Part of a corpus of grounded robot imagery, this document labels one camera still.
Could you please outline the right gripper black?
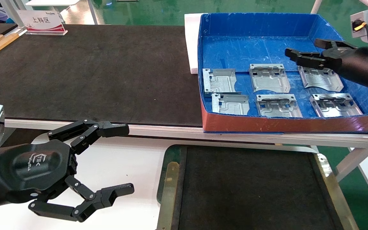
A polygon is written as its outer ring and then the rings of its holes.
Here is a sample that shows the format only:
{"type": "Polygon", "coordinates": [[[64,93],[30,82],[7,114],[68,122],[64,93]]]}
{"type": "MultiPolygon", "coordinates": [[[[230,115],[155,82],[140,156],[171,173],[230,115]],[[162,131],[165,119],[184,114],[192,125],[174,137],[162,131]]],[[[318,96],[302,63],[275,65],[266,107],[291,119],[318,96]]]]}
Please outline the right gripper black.
{"type": "Polygon", "coordinates": [[[359,77],[362,74],[360,49],[346,41],[315,39],[319,52],[301,52],[286,48],[285,56],[297,66],[313,69],[331,69],[344,77],[359,77]]]}

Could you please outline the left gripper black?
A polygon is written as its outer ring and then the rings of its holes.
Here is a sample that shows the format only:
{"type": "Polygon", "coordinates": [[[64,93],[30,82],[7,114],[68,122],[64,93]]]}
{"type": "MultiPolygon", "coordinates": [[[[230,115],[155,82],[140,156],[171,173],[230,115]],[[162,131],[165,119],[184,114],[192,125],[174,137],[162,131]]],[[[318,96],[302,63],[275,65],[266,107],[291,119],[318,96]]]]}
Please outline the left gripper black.
{"type": "Polygon", "coordinates": [[[4,198],[9,203],[29,204],[38,216],[66,221],[84,222],[95,211],[112,207],[116,198],[134,193],[134,185],[102,188],[96,192],[77,180],[76,156],[83,153],[101,137],[129,135],[127,124],[111,124],[79,120],[48,132],[50,141],[42,144],[21,144],[0,151],[0,182],[4,198]],[[63,143],[74,138],[68,146],[63,143]],[[67,188],[84,200],[77,207],[48,203],[67,188]]]}

